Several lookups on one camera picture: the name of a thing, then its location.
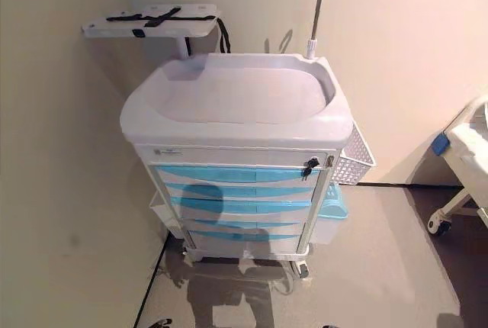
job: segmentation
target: beige wall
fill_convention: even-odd
[[[0,4],[1,325],[131,326],[161,248],[154,188],[118,123],[144,69],[121,62],[126,42],[80,32],[125,1]]]
[[[131,0],[133,5],[213,2],[233,52],[304,53],[315,0]],[[366,182],[453,184],[427,154],[432,138],[488,90],[488,0],[323,0],[318,55],[343,87],[378,167]]]

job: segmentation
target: gray floor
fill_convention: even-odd
[[[455,217],[433,240],[426,218],[452,190],[343,187],[349,218],[316,244],[310,277],[278,262],[205,259],[192,265],[172,240],[139,328],[481,328],[488,309],[488,230]]]

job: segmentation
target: white wire basket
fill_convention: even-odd
[[[332,175],[332,182],[357,185],[372,166],[376,166],[373,154],[354,122],[351,137],[342,150]]]

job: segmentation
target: caster wheel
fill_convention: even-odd
[[[300,266],[300,274],[298,275],[300,278],[307,278],[309,275],[307,265]]]
[[[427,223],[427,230],[433,236],[442,236],[451,229],[451,221],[439,211],[432,214]]]
[[[298,278],[307,278],[309,275],[308,265],[305,261],[291,262],[291,269]]]

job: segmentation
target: drawer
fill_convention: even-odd
[[[310,201],[273,202],[171,198],[176,214],[183,219],[239,220],[248,222],[296,222],[306,219]]]
[[[255,187],[315,188],[320,171],[314,169],[304,179],[302,169],[253,168],[227,166],[157,166],[164,183],[193,185],[250,185]]]
[[[262,201],[310,201],[311,187],[246,187],[234,185],[209,185],[165,183],[169,194],[177,198],[239,200],[259,198]]]
[[[226,164],[229,166],[252,164],[256,166],[288,166],[301,168],[316,157],[321,169],[325,164],[326,151],[285,150],[285,149],[230,149],[225,147],[192,147],[164,145],[134,145],[137,154],[150,166],[165,164]]]
[[[303,224],[300,222],[257,222],[241,220],[182,220],[189,231],[210,231],[243,234],[299,235]]]
[[[219,251],[229,257],[263,258],[297,251],[300,235],[245,234],[194,231],[190,236],[197,249]]]

